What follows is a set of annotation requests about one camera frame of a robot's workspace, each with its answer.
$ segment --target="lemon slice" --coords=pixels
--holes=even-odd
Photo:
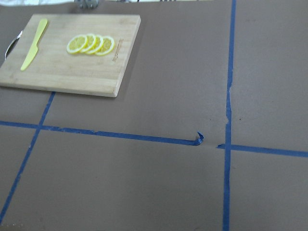
[[[106,55],[110,53],[115,47],[115,40],[111,36],[103,36],[104,44],[102,48],[96,51],[96,55]]]
[[[96,36],[96,43],[95,45],[88,51],[86,51],[86,54],[94,54],[95,52],[97,52],[99,49],[102,48],[103,43],[104,43],[104,39],[101,35],[95,35]]]
[[[66,46],[66,51],[70,54],[75,54],[83,49],[88,43],[86,35],[77,35],[73,37]]]
[[[80,53],[84,53],[84,52],[90,50],[96,44],[96,36],[95,36],[95,34],[87,34],[87,39],[88,39],[88,43],[85,46],[85,48],[83,48],[83,49],[81,49],[79,51]]]

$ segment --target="blue tape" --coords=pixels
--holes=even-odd
[[[234,54],[234,32],[235,32],[235,12],[236,0],[232,0],[231,19],[230,19],[230,37],[229,37],[229,59],[228,59],[228,82],[226,99],[226,147],[225,147],[225,168],[224,168],[224,192],[223,192],[223,224],[222,230],[229,231],[230,226],[230,167],[231,167],[231,99],[230,89],[233,81],[233,54]]]
[[[225,149],[226,145],[218,145],[217,148]],[[261,147],[251,147],[244,145],[231,145],[231,149],[235,151],[252,152],[252,153],[264,153],[264,154],[277,154],[277,155],[287,155],[296,157],[308,157],[308,152],[294,151],[294,150],[284,150],[284,149],[273,149],[273,148],[261,148]]]
[[[156,137],[156,136],[143,136],[143,135],[134,135],[134,134],[117,133],[109,131],[93,131],[93,130],[77,129],[77,128],[60,128],[55,126],[42,126],[41,129],[48,131],[68,132],[68,133],[77,133],[77,134],[94,135],[94,136],[106,136],[106,137],[115,137],[115,138],[140,140],[140,141],[174,143],[174,144],[192,145],[192,146],[197,146],[201,144],[204,139],[204,136],[200,132],[198,132],[199,134],[198,139],[189,141],[182,139],[173,139],[173,138]]]
[[[6,211],[7,211],[8,208],[9,208],[9,205],[10,205],[10,203],[11,203],[12,197],[13,197],[15,191],[16,191],[18,182],[19,182],[19,180],[20,180],[20,178],[21,178],[21,175],[22,175],[22,173],[23,173],[23,171],[24,171],[24,169],[25,169],[25,167],[26,167],[26,164],[27,164],[27,162],[28,162],[28,159],[29,159],[29,157],[30,157],[30,155],[31,155],[31,153],[32,153],[33,147],[34,147],[34,145],[35,145],[35,143],[36,143],[36,141],[37,141],[37,138],[38,138],[38,136],[39,136],[39,132],[40,132],[41,127],[42,127],[42,125],[43,125],[43,123],[44,123],[44,121],[45,121],[46,115],[47,115],[47,113],[48,113],[48,111],[49,111],[49,108],[50,108],[50,105],[51,105],[51,103],[52,103],[52,101],[53,101],[54,95],[55,95],[55,92],[52,92],[51,95],[50,95],[50,97],[49,97],[49,99],[48,99],[48,102],[47,102],[47,104],[46,104],[46,107],[45,107],[45,109],[44,109],[44,112],[43,112],[43,114],[42,114],[42,116],[41,116],[41,119],[40,119],[40,121],[39,121],[39,125],[38,125],[38,126],[36,126],[36,125],[31,125],[31,124],[23,124],[23,123],[13,123],[13,122],[4,122],[4,121],[1,121],[1,125],[16,126],[16,127],[22,127],[22,128],[36,128],[36,131],[35,131],[34,136],[33,136],[33,138],[32,138],[31,144],[30,144],[30,146],[28,147],[28,150],[27,150],[27,153],[26,153],[26,155],[25,155],[25,157],[24,157],[24,159],[23,159],[23,162],[22,162],[22,164],[21,164],[21,166],[20,166],[20,168],[19,168],[19,171],[18,171],[18,173],[17,173],[17,176],[16,176],[16,178],[15,178],[15,180],[14,180],[14,182],[13,182],[13,185],[12,185],[12,187],[11,187],[11,189],[10,189],[9,195],[8,195],[8,197],[6,198],[5,203],[4,203],[4,206],[3,206],[2,210],[1,210],[1,213],[0,213],[0,225],[1,225],[1,223],[2,223],[2,221],[3,221],[3,218],[4,218],[5,214],[6,214]]]

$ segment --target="knife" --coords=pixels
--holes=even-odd
[[[40,22],[38,24],[37,31],[36,31],[34,39],[33,39],[33,42],[31,44],[31,47],[30,47],[28,54],[27,54],[27,56],[24,60],[24,63],[22,64],[22,66],[20,68],[21,71],[24,71],[29,66],[29,64],[32,62],[34,57],[36,56],[36,54],[39,50],[38,49],[39,38],[43,34],[47,23],[48,23],[48,20],[46,18],[43,18],[43,19],[40,20]]]

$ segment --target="knife handle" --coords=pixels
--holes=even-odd
[[[38,28],[37,28],[37,31],[35,33],[32,44],[37,45],[37,43],[39,42],[39,38],[41,37],[42,33],[44,32],[44,29],[45,29],[47,23],[48,23],[48,20],[46,18],[43,18],[39,21]]]

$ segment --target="gray table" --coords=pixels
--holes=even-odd
[[[0,7],[3,54],[34,13],[141,15],[117,98],[0,88],[0,230],[307,230],[307,10]]]

